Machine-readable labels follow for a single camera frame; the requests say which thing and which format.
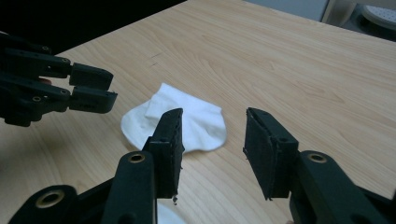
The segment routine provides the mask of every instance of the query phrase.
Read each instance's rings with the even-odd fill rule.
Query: black plastic part
[[[157,129],[143,147],[155,160],[157,198],[172,198],[177,195],[181,159],[184,152],[182,144],[181,108],[164,113]]]
[[[69,109],[104,114],[113,108],[116,99],[117,94],[115,92],[75,87]]]
[[[291,190],[293,204],[290,205],[296,224],[388,223],[331,157],[316,151],[301,152],[296,174],[301,186],[294,185],[298,188]],[[301,190],[305,194],[294,193]],[[315,221],[300,222],[307,214],[315,214]]]
[[[81,63],[74,63],[70,74],[69,84],[107,91],[108,88],[110,88],[112,79],[113,75],[105,69]]]
[[[25,202],[10,223],[156,223],[156,199],[177,194],[184,151],[182,112],[179,108],[164,113],[146,150],[124,155],[114,178],[80,195],[70,186],[42,189]],[[65,202],[51,209],[35,208],[38,197],[58,189],[64,190]]]
[[[5,48],[22,49],[36,53],[51,54],[51,49],[47,46],[32,44],[24,38],[15,35],[5,35],[0,33],[0,50]]]
[[[70,186],[51,186],[26,201],[9,224],[69,224],[76,221],[78,196]]]
[[[109,112],[116,99],[107,91],[113,75],[104,69],[49,55],[50,49],[21,38],[1,35],[0,118],[5,123],[30,126],[46,113],[64,112],[67,107],[92,113]],[[46,77],[67,78],[70,91],[50,85]]]
[[[66,58],[20,49],[5,49],[5,71],[16,77],[37,80],[39,77],[66,78],[71,71]]]
[[[243,151],[265,199],[288,198],[298,141],[269,113],[248,108]]]
[[[149,152],[120,159],[101,223],[156,223],[154,160]]]
[[[381,213],[382,217],[386,218],[389,223],[396,223],[396,190],[392,199],[387,199],[381,195],[371,192],[368,189],[361,187],[361,192],[366,196],[370,203]]]

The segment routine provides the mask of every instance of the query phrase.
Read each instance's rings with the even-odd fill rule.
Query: black object
[[[296,224],[396,223],[392,200],[355,186],[337,163],[298,151],[295,138],[269,113],[249,108],[244,152],[265,199],[288,198]]]
[[[65,185],[42,189],[9,223],[157,223],[157,198],[177,195],[181,116],[181,108],[164,113],[144,149],[120,159],[114,178],[79,195]]]
[[[49,47],[0,34],[0,117],[8,124],[27,127],[43,114],[67,107],[107,113],[117,94],[107,91],[113,75],[104,69],[50,55]],[[43,77],[67,78],[73,93],[43,82]]]

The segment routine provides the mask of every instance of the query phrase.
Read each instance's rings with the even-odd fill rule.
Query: table surface
[[[333,157],[355,184],[396,188],[396,44],[237,0],[190,0],[61,54],[114,74],[111,112],[50,113],[0,124],[0,223],[33,193],[78,193],[111,178],[135,148],[122,116],[161,83],[222,107],[223,147],[185,154],[178,204],[187,223],[286,223],[288,199],[264,200],[246,156],[246,109],[271,113]],[[66,80],[54,85],[67,87]]]

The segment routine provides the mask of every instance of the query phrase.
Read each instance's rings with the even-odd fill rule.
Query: wooden table
[[[396,188],[396,44],[229,0],[190,0],[62,53],[115,75],[104,115],[50,113],[30,128],[0,124],[0,223],[33,193],[83,192],[135,150],[130,109],[168,83],[222,107],[225,145],[183,158],[177,206],[188,223],[286,223],[288,200],[264,200],[242,152],[246,109],[275,116],[300,150],[332,156],[359,186]],[[66,80],[54,85],[67,86]]]

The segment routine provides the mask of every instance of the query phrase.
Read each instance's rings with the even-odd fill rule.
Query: white cloth
[[[149,101],[122,117],[122,132],[141,150],[148,137],[154,134],[162,114],[175,108],[183,108],[182,139],[186,152],[213,150],[224,144],[227,131],[221,108],[165,83]]]
[[[162,203],[157,203],[158,224],[185,224],[186,222],[175,211]]]

